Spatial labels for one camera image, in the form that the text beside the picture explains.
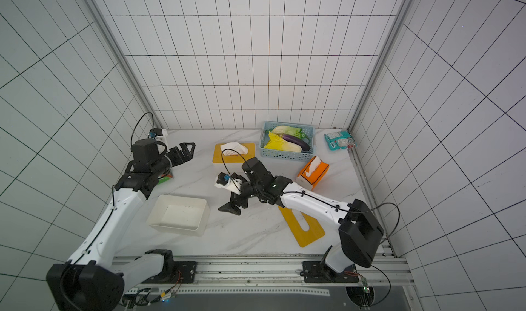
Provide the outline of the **white tissue sheet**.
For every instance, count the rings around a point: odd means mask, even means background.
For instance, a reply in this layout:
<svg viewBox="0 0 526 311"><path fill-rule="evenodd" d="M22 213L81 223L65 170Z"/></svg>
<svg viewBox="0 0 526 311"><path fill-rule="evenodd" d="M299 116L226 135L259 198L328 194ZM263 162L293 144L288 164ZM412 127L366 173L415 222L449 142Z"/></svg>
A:
<svg viewBox="0 0 526 311"><path fill-rule="evenodd" d="M231 142L220 145L221 153L224 156L240 156L249 153L248 147L241 143Z"/></svg>

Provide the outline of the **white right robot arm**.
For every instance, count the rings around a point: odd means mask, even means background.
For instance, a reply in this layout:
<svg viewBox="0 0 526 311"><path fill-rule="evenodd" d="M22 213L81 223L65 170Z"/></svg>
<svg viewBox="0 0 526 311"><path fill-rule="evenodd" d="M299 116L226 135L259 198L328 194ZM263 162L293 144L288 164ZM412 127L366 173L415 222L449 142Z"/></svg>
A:
<svg viewBox="0 0 526 311"><path fill-rule="evenodd" d="M290 178L273 175L257 158L245 161L242 171L242 175L220 172L216 177L215 186L231 193L230 201L219 211L240 215L249 200L256 198L263 204L302 212L338 230L340 243L328 249L327 268L342 273L353 264L372 267L384 229L365 202L345 203L321 196Z"/></svg>

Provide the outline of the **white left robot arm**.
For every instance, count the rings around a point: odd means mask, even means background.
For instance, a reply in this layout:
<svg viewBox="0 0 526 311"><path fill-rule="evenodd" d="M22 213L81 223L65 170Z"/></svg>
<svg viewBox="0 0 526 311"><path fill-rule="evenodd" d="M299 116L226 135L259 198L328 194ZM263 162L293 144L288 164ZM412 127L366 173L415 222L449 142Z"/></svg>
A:
<svg viewBox="0 0 526 311"><path fill-rule="evenodd" d="M154 138L133 143L133 159L112 188L112 195L94 228L63 264L54 264L46 281L60 310L113 310L125 293L146 280L168 282L175 275L173 253L146 252L118 270L116 249L135 214L148 201L160 178L194 157L195 144L169 148Z"/></svg>

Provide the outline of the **yellow bamboo box lid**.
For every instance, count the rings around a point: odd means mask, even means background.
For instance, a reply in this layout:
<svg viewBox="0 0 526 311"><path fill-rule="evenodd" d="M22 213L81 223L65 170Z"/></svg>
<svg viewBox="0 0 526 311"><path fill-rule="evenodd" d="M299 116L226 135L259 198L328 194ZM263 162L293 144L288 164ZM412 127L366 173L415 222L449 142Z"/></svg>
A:
<svg viewBox="0 0 526 311"><path fill-rule="evenodd" d="M256 156L256 145L254 143L220 143L215 145L212 157L214 164L223 161L230 163L244 163L248 159Z"/></svg>

